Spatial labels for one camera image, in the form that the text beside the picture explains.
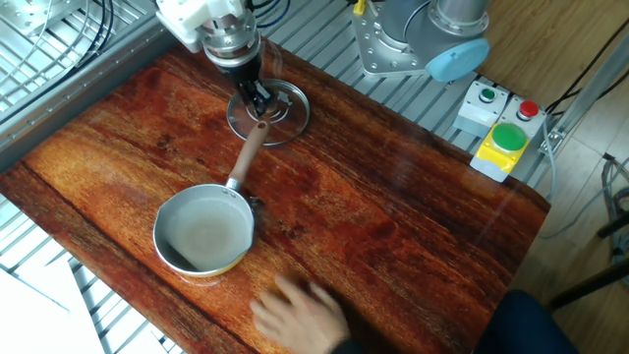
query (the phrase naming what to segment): human hand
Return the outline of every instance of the human hand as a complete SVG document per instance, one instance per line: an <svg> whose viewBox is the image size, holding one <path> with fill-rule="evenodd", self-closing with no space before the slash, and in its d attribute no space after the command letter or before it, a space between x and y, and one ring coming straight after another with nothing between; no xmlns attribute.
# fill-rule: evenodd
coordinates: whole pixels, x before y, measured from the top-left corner
<svg viewBox="0 0 629 354"><path fill-rule="evenodd" d="M263 292L253 300L254 325L267 338L298 354L327 354L349 338L341 307L322 288L310 284L318 300L284 277L275 282L290 301Z"/></svg>

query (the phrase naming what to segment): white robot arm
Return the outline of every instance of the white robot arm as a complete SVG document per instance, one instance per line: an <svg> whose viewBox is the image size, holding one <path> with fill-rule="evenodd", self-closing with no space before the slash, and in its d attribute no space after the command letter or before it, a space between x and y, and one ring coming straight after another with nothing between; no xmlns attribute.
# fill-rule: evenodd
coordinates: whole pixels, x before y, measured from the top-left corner
<svg viewBox="0 0 629 354"><path fill-rule="evenodd" d="M157 0L157 18L186 47L205 55L258 115L273 92L259 80L260 35L243 0Z"/></svg>

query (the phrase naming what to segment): pot handle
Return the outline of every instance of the pot handle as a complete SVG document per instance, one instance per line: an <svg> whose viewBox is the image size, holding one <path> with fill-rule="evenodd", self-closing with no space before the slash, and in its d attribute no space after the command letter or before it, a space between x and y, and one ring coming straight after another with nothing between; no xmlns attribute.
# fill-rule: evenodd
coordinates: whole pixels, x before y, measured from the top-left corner
<svg viewBox="0 0 629 354"><path fill-rule="evenodd" d="M247 177L247 171L254 162L257 152L262 147L266 136L271 128L268 122L258 122L247 136L247 140L243 145L243 149L240 150L238 160L229 174L227 180L227 187L235 191L240 189L240 186L245 183Z"/></svg>

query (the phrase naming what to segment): sleeve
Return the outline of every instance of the sleeve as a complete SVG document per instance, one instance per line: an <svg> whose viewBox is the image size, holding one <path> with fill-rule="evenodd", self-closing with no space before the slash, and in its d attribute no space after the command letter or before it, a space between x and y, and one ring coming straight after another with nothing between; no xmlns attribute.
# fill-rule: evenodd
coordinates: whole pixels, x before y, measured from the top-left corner
<svg viewBox="0 0 629 354"><path fill-rule="evenodd" d="M347 339L339 344L331 354L367 354L355 341Z"/></svg>

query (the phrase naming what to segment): blue cap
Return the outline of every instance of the blue cap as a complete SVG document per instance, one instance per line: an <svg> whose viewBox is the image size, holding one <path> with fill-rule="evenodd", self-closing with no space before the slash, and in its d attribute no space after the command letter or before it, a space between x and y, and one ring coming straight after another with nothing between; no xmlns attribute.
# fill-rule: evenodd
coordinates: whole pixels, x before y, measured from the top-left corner
<svg viewBox="0 0 629 354"><path fill-rule="evenodd" d="M426 70L437 81L448 83L463 78L481 65L489 55L489 42L474 39L452 47L426 64Z"/></svg>

